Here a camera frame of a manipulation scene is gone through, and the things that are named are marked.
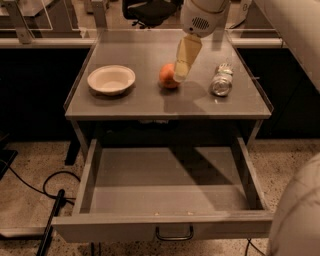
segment white bowl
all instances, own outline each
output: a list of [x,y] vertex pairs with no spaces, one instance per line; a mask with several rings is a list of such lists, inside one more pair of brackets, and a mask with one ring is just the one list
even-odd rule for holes
[[123,93],[134,83],[135,78],[130,68],[110,65],[94,70],[87,81],[93,90],[113,96]]

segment terrazzo floor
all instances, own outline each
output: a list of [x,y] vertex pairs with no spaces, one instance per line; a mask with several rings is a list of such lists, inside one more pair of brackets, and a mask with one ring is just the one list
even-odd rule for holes
[[[73,166],[65,166],[68,150],[67,142],[13,142],[7,149],[15,149],[18,156],[12,168],[29,184],[42,188],[44,180],[59,170],[70,170],[81,176],[83,158],[78,155]],[[256,140],[249,150],[258,178],[272,211],[276,210],[280,196],[292,175],[313,155],[320,152],[320,140]],[[75,197],[78,182],[71,176],[56,176],[48,184],[49,193],[57,193],[60,188],[66,195]],[[0,227],[41,227],[47,223],[53,200],[41,195],[22,184],[10,171],[0,181]],[[72,207],[66,205],[60,215],[70,215]],[[253,243],[266,251],[268,239],[253,239]],[[40,241],[0,241],[1,256],[35,255]],[[101,255],[133,256],[207,256],[207,255],[244,255],[247,241],[206,240],[188,242],[132,242],[102,243]],[[54,232],[48,255],[91,255],[90,244],[66,243]],[[260,255],[252,247],[248,255]]]

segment open drawer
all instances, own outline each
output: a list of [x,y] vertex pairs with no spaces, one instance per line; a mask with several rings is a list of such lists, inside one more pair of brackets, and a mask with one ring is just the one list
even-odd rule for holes
[[243,139],[231,146],[102,148],[91,142],[67,242],[267,237],[269,211]]

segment chair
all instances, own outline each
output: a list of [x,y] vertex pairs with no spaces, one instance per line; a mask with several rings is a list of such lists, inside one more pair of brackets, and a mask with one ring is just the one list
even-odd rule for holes
[[140,28],[153,28],[159,26],[164,20],[173,15],[181,6],[181,0],[123,0],[123,16],[128,20],[136,20]]

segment gray cabinet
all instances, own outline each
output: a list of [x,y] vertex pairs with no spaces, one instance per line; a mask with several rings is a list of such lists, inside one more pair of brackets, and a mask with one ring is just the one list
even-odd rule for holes
[[[179,89],[160,88],[160,67],[174,61],[182,36],[180,30],[102,34],[66,111],[86,156],[72,216],[53,220],[66,241],[268,236],[273,215],[247,145],[271,110],[226,37],[203,40]],[[208,88],[225,61],[235,68],[234,87],[219,98]],[[136,74],[124,95],[107,97],[88,88],[88,74],[110,64]]]

